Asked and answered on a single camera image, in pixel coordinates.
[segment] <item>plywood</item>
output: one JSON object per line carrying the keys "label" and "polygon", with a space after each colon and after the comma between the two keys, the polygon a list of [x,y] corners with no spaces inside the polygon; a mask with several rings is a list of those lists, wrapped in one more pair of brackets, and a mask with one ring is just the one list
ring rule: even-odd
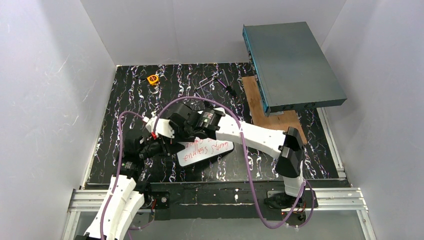
{"label": "plywood", "polygon": [[247,103],[249,104],[250,114],[254,125],[262,128],[284,131],[287,131],[289,127],[293,127],[299,130],[303,143],[306,144],[308,142],[304,131],[302,130],[298,116],[294,110],[284,111],[284,114],[281,115],[266,117],[264,115],[264,110],[262,109],[261,95],[259,94],[255,77],[247,76],[243,77],[241,80],[243,82]]}

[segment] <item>marbled black surface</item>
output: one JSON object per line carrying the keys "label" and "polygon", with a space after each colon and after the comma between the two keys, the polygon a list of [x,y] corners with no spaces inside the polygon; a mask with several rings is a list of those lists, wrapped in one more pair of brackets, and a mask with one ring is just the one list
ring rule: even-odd
{"label": "marbled black surface", "polygon": [[[224,88],[213,81],[204,88],[206,98],[229,107],[241,120],[252,122],[249,106],[244,93],[242,77],[253,76],[249,63],[219,64],[179,64],[120,66],[113,82],[103,125],[98,138],[97,148],[89,176],[89,184],[108,184],[115,171],[114,156],[119,150],[118,115],[123,111],[134,111],[151,117],[151,112],[160,111],[171,100],[182,96],[193,96],[199,82],[224,70],[229,83],[238,94],[238,98],[229,97]],[[160,83],[151,86],[147,76],[158,74]],[[203,104],[185,101],[193,109]],[[305,178],[337,178],[330,149],[323,126],[315,109],[297,112],[300,124],[308,140],[305,148]],[[129,129],[142,131],[143,122],[132,115],[123,121],[123,133]],[[275,172],[276,160],[262,152],[249,149],[249,166],[254,180],[282,180]],[[245,181],[247,180],[246,163],[242,146],[234,145],[234,150],[223,156],[204,160],[193,165],[181,167],[175,156],[153,157],[145,162],[145,169],[140,181],[149,182],[204,182],[204,181]]]}

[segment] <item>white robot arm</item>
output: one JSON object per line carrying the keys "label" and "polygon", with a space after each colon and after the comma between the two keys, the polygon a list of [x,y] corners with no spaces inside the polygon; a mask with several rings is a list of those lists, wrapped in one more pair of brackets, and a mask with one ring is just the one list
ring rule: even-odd
{"label": "white robot arm", "polygon": [[[151,119],[143,119],[149,132],[152,132],[156,119],[155,116]],[[134,191],[144,167],[144,160],[158,155],[176,154],[185,148],[179,142],[194,142],[196,137],[241,144],[240,131],[242,131],[248,147],[277,159],[275,170],[283,176],[285,194],[289,198],[288,202],[291,203],[298,196],[304,181],[302,175],[304,147],[299,131],[292,127],[283,131],[271,130],[243,121],[240,123],[241,128],[232,117],[218,109],[207,108],[197,112],[185,104],[177,103],[165,118],[159,119],[152,136],[134,137],[127,134],[124,139],[123,162],[116,189],[112,194],[117,179],[116,176],[112,176],[106,198],[94,221],[85,231],[84,236],[78,236],[75,240],[101,239],[101,216],[107,204],[103,218],[103,234],[107,236],[107,239],[124,239],[137,210],[145,202],[143,194]]]}

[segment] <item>white backdrop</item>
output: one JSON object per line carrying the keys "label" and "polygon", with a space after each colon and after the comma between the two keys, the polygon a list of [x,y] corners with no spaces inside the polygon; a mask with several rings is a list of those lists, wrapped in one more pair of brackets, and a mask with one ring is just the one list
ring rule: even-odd
{"label": "white backdrop", "polygon": [[307,22],[321,45],[346,0],[81,0],[117,65],[247,62],[244,25]]}
{"label": "white backdrop", "polygon": [[79,1],[0,2],[1,239],[60,239],[115,70]]}
{"label": "white backdrop", "polygon": [[424,239],[423,13],[422,0],[348,0],[322,45],[347,95],[327,110],[332,132],[378,239]]}

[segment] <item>whiteboard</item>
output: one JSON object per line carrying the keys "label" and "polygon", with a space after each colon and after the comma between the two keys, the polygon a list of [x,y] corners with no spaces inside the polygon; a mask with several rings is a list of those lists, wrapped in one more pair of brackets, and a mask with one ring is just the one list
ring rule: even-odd
{"label": "whiteboard", "polygon": [[232,141],[220,141],[210,138],[199,139],[196,137],[194,142],[180,142],[185,146],[184,150],[179,151],[179,165],[182,167],[197,163],[199,161],[211,158],[216,155],[229,153],[234,149]]}

